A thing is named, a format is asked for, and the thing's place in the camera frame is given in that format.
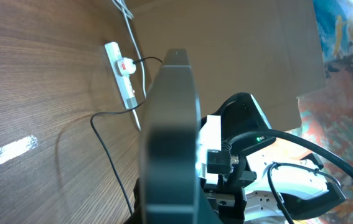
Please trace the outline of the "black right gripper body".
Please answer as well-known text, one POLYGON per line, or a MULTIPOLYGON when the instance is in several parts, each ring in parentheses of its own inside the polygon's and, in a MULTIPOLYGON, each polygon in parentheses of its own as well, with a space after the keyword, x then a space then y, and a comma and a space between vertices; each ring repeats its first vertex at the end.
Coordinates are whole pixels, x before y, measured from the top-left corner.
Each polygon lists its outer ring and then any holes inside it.
POLYGON ((228 177, 207 171, 202 171, 199 177, 205 196, 220 221, 244 223, 248 203, 244 188, 257 179, 256 173, 235 167, 228 177))

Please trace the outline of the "blue screen Galaxy smartphone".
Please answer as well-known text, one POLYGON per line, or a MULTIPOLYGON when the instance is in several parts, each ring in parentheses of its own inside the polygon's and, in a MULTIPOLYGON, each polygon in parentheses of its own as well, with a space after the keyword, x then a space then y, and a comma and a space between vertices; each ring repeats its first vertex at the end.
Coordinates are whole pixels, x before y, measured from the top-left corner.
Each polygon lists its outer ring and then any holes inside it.
POLYGON ((170 49, 144 103, 139 164, 143 223, 197 223, 199 120, 187 51, 170 49))

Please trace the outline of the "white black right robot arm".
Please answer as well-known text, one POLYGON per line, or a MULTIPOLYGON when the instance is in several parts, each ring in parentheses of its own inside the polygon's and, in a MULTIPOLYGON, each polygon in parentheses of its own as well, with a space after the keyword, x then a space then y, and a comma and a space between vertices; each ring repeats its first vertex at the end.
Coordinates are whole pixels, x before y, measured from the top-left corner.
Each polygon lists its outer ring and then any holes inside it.
POLYGON ((223 223, 284 216, 321 216, 346 201, 340 182, 322 171, 317 153, 274 159, 261 152, 276 138, 256 99, 237 93, 200 121, 200 184, 212 215, 223 223))

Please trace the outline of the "white charger plug adapter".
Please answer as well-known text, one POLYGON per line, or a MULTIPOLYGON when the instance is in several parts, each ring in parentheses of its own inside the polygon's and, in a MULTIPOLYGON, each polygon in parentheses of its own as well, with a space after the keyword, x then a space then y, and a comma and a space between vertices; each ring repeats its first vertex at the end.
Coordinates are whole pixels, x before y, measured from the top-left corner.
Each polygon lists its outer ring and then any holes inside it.
POLYGON ((128 77, 136 72, 136 65, 131 58, 122 57, 116 61, 116 65, 123 77, 128 77))

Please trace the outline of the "white power strip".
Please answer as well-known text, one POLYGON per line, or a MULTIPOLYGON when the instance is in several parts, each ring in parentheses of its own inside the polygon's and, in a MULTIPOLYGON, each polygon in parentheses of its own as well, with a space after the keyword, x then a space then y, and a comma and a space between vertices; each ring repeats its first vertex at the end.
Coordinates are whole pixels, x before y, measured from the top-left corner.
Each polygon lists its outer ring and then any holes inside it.
POLYGON ((119 45, 116 42, 109 42, 105 44, 105 50, 110 61, 111 69, 113 71, 116 83, 118 85, 121 99, 123 100, 124 106, 127 110, 130 110, 138 105, 134 90, 130 81, 130 76, 123 77, 117 68, 116 61, 122 58, 122 54, 119 45))

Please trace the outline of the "colourful abstract wall painting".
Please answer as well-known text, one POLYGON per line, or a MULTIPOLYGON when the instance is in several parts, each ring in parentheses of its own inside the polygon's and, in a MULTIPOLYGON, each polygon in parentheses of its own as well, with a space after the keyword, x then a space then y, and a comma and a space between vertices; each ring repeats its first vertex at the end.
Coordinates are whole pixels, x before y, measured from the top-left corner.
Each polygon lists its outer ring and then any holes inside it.
POLYGON ((353 166, 353 1, 315 1, 314 11, 325 87, 298 98, 303 123, 290 132, 353 166))

